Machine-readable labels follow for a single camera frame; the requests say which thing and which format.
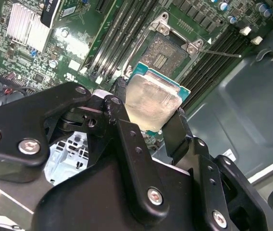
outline black plastic bracket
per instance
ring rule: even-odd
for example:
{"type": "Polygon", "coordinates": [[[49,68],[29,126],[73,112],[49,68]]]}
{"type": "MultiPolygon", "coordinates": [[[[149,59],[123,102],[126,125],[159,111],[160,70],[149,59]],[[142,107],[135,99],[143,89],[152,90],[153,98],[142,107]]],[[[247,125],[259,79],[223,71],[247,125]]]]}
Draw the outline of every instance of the black plastic bracket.
{"type": "Polygon", "coordinates": [[[44,121],[52,117],[57,121],[90,97],[87,89],[69,82],[0,107],[0,179],[28,182],[38,178],[50,152],[46,133],[55,129],[44,127],[44,121]],[[38,153],[19,151],[18,144],[25,139],[39,144],[38,153]]]}
{"type": "Polygon", "coordinates": [[[218,167],[211,161],[204,141],[193,137],[184,111],[179,108],[162,128],[165,147],[173,165],[193,177],[193,220],[200,230],[238,230],[229,217],[218,167]],[[213,213],[223,216],[218,224],[213,213]]]}
{"type": "Polygon", "coordinates": [[[168,215],[169,202],[140,128],[129,121],[119,98],[106,96],[103,105],[109,124],[107,130],[113,137],[130,210],[140,223],[156,225],[168,215]],[[150,189],[160,193],[160,205],[150,201],[150,189]]]}
{"type": "Polygon", "coordinates": [[[214,162],[221,172],[230,217],[240,230],[273,230],[273,210],[228,157],[214,162]]]}

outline white plastic part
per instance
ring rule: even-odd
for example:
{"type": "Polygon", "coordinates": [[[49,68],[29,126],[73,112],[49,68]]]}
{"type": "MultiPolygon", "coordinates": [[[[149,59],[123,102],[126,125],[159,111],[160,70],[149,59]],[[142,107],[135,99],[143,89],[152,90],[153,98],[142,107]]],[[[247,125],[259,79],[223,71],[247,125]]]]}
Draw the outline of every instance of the white plastic part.
{"type": "Polygon", "coordinates": [[[257,36],[256,38],[251,40],[251,43],[255,44],[255,45],[259,45],[262,41],[262,37],[257,36]]]}
{"type": "Polygon", "coordinates": [[[244,36],[247,36],[251,31],[252,29],[249,26],[246,26],[245,28],[241,29],[239,33],[244,36]]]}
{"type": "Polygon", "coordinates": [[[68,67],[75,70],[75,71],[78,71],[79,70],[79,67],[80,67],[80,63],[76,62],[75,60],[71,60],[68,67]]]}

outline black mechanical arm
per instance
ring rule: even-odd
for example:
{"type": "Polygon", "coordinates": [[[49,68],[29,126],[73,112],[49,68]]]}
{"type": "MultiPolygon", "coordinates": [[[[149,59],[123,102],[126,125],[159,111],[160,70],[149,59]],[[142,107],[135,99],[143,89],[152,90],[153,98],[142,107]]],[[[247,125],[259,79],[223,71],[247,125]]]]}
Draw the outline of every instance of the black mechanical arm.
{"type": "Polygon", "coordinates": [[[125,87],[91,95],[65,83],[0,107],[1,180],[37,179],[50,145],[87,133],[88,168],[41,199],[31,231],[273,231],[273,210],[229,158],[210,156],[182,109],[162,128],[173,167],[153,161],[125,87]]]}

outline capacitor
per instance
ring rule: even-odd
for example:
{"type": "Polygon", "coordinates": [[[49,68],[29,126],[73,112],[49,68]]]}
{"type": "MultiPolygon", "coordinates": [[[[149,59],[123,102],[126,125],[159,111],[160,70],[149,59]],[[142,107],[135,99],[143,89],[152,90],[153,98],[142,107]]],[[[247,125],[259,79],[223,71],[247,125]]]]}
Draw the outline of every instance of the capacitor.
{"type": "Polygon", "coordinates": [[[268,7],[267,7],[266,4],[260,2],[260,3],[257,3],[257,4],[256,4],[255,9],[256,9],[258,12],[262,13],[262,12],[264,12],[265,10],[267,10],[268,7]]]}
{"type": "Polygon", "coordinates": [[[66,38],[69,35],[69,32],[67,30],[62,30],[61,35],[66,38]]]}
{"type": "Polygon", "coordinates": [[[271,9],[267,9],[262,13],[262,16],[265,18],[269,18],[272,14],[272,10],[271,9]]]}
{"type": "Polygon", "coordinates": [[[56,60],[51,60],[50,62],[49,62],[49,67],[51,67],[52,69],[54,69],[54,68],[56,68],[57,66],[58,66],[58,61],[56,61],[56,60]]]}
{"type": "Polygon", "coordinates": [[[220,11],[226,11],[227,10],[227,7],[228,7],[228,4],[226,2],[221,2],[219,4],[219,10],[220,11]]]}
{"type": "Polygon", "coordinates": [[[36,51],[35,49],[31,51],[31,56],[35,57],[37,55],[38,51],[36,51]]]}
{"type": "Polygon", "coordinates": [[[237,19],[233,16],[228,16],[227,19],[230,24],[235,24],[237,22],[237,19]]]}

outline chip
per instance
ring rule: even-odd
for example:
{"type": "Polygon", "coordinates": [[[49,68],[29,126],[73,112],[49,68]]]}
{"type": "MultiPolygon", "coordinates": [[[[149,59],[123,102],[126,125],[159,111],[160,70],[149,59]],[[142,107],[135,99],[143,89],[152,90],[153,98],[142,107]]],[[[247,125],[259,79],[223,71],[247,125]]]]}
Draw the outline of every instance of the chip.
{"type": "Polygon", "coordinates": [[[198,12],[197,15],[195,15],[194,20],[196,22],[200,22],[204,18],[204,15],[201,12],[198,12]]]}
{"type": "Polygon", "coordinates": [[[247,9],[246,16],[250,16],[252,13],[253,13],[253,11],[251,9],[247,9]]]}
{"type": "Polygon", "coordinates": [[[202,5],[199,10],[202,12],[206,12],[206,9],[207,7],[205,5],[202,5]]]}
{"type": "Polygon", "coordinates": [[[180,7],[182,3],[183,3],[183,0],[174,0],[174,1],[173,1],[173,4],[174,4],[175,6],[177,6],[177,7],[180,7]]]}
{"type": "Polygon", "coordinates": [[[202,27],[206,28],[210,23],[210,19],[205,17],[203,21],[201,22],[202,27]]]}
{"type": "Polygon", "coordinates": [[[232,13],[231,13],[231,15],[232,15],[233,17],[236,17],[236,16],[238,16],[239,14],[240,14],[240,11],[237,10],[237,9],[233,9],[233,11],[232,11],[232,13]]]}
{"type": "Polygon", "coordinates": [[[42,83],[42,81],[44,81],[44,77],[43,77],[41,74],[36,73],[34,80],[35,80],[37,83],[42,83]]]}
{"type": "Polygon", "coordinates": [[[207,15],[208,17],[211,17],[212,11],[208,11],[206,15],[207,15]]]}
{"type": "Polygon", "coordinates": [[[215,23],[211,23],[211,24],[209,25],[209,27],[207,27],[207,30],[208,30],[209,33],[210,33],[210,32],[212,32],[216,27],[217,27],[217,26],[215,25],[215,23]]]}
{"type": "Polygon", "coordinates": [[[197,12],[197,9],[194,6],[192,6],[191,9],[188,11],[187,15],[189,15],[190,17],[193,17],[196,12],[197,12]]]}
{"type": "Polygon", "coordinates": [[[181,5],[180,9],[181,9],[183,12],[186,13],[186,12],[189,10],[190,6],[191,6],[191,4],[190,4],[188,1],[185,1],[185,2],[181,5]]]}

